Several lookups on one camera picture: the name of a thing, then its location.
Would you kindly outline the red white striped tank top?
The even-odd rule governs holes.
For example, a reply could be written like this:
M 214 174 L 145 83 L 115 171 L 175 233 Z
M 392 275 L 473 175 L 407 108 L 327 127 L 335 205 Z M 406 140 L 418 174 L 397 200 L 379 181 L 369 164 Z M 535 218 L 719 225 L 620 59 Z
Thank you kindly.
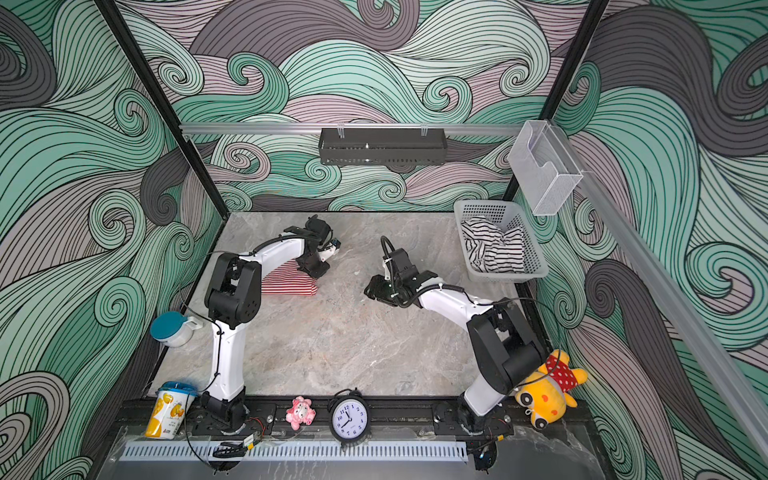
M 299 269 L 296 260 L 290 260 L 262 280 L 263 295 L 314 296 L 318 287 L 316 280 Z

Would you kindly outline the black white striped tank top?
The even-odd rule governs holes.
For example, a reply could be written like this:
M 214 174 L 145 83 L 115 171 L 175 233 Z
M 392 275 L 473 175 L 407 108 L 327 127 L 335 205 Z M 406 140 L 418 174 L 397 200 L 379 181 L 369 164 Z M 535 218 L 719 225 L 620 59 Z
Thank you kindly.
M 522 273 L 524 271 L 524 229 L 502 230 L 483 217 L 471 217 L 460 224 L 463 245 L 470 266 L 481 273 Z

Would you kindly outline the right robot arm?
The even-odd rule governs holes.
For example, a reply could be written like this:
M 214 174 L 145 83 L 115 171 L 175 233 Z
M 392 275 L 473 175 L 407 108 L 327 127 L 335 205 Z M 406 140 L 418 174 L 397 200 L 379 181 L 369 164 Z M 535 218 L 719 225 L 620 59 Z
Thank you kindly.
M 544 344 L 512 299 L 480 299 L 459 286 L 443 283 L 439 277 L 411 288 L 383 275 L 373 276 L 364 294 L 392 307 L 417 306 L 432 311 L 464 328 L 479 376 L 460 395 L 456 418 L 471 435 L 481 433 L 487 415 L 548 357 Z

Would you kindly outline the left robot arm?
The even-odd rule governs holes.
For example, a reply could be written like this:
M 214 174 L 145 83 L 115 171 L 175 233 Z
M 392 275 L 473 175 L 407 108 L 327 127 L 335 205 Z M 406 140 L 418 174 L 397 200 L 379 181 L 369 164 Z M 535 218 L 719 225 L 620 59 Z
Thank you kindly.
M 216 259 L 204 298 L 214 331 L 213 373 L 201 405 L 228 429 L 239 429 L 247 416 L 245 341 L 248 324 L 261 307 L 264 277 L 294 260 L 298 271 L 318 279 L 339 246 L 332 228 L 313 216 L 303 227 L 288 227 L 250 252 L 225 252 Z

